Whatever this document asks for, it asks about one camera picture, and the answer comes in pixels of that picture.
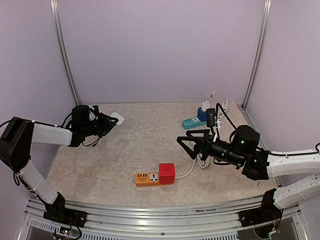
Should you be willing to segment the white power adapter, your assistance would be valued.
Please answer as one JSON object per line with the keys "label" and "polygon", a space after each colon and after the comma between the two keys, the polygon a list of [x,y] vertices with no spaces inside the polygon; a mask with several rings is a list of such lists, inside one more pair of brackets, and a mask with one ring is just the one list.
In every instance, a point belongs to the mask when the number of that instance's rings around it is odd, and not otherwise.
{"label": "white power adapter", "polygon": [[117,125],[121,125],[125,120],[125,118],[117,112],[113,112],[110,116],[118,119],[118,121],[116,123]]}

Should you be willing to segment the red cube socket adapter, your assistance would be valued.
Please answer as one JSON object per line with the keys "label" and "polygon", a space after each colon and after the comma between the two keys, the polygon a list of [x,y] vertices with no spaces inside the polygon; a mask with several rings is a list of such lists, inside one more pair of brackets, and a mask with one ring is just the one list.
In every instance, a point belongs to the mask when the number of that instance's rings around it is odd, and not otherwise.
{"label": "red cube socket adapter", "polygon": [[176,170],[174,163],[160,163],[158,177],[161,185],[172,185],[175,182]]}

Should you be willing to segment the orange power strip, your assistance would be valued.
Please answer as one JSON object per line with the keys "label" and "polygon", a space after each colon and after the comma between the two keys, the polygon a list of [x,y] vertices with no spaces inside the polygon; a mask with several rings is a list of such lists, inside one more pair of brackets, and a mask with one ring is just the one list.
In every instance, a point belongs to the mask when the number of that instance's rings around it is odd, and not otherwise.
{"label": "orange power strip", "polygon": [[174,183],[160,183],[158,172],[137,173],[135,174],[135,186],[136,187],[159,187],[170,186]]}

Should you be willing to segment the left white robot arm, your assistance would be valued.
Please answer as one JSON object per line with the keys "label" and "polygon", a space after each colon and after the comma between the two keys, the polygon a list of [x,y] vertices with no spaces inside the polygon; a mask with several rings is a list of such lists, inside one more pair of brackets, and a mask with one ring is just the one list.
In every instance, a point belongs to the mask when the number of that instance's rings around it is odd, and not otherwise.
{"label": "left white robot arm", "polygon": [[49,212],[63,223],[70,218],[70,211],[61,203],[61,196],[46,180],[32,161],[34,145],[51,145],[77,148],[84,146],[89,137],[97,139],[96,145],[125,118],[117,112],[107,115],[98,105],[77,105],[67,115],[62,124],[50,124],[34,119],[12,117],[1,123],[0,159],[13,172],[16,182],[24,182],[29,191],[45,204],[51,206]]}

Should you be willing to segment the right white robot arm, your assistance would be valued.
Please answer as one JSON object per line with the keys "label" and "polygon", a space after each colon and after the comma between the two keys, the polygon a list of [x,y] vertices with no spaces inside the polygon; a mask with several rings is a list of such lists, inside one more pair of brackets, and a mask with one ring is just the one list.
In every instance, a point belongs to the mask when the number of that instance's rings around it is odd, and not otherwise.
{"label": "right white robot arm", "polygon": [[314,149],[275,152],[259,149],[260,134],[248,125],[239,126],[232,133],[232,141],[218,138],[217,133],[208,129],[188,130],[176,141],[194,160],[208,157],[241,169],[242,174],[255,181],[268,180],[286,175],[306,174],[307,176],[288,186],[268,192],[271,203],[266,202],[256,210],[256,218],[266,222],[276,209],[285,209],[294,203],[306,200],[320,193],[320,145]]}

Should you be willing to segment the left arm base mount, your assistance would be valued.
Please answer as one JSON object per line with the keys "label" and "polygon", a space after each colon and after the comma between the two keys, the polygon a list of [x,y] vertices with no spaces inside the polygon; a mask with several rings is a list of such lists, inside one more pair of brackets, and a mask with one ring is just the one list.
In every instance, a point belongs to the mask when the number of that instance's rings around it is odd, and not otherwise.
{"label": "left arm base mount", "polygon": [[56,223],[83,228],[88,213],[82,210],[72,209],[66,207],[65,198],[57,192],[57,197],[53,203],[47,203],[42,200],[45,206],[43,217]]}

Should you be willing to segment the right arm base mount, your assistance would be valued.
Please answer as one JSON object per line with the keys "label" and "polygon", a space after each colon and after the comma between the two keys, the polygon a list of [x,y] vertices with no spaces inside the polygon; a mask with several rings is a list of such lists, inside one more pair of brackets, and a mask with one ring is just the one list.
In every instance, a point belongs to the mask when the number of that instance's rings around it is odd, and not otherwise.
{"label": "right arm base mount", "polygon": [[242,210],[238,213],[242,227],[263,224],[282,218],[283,211],[275,206],[275,192],[275,188],[266,191],[259,207]]}

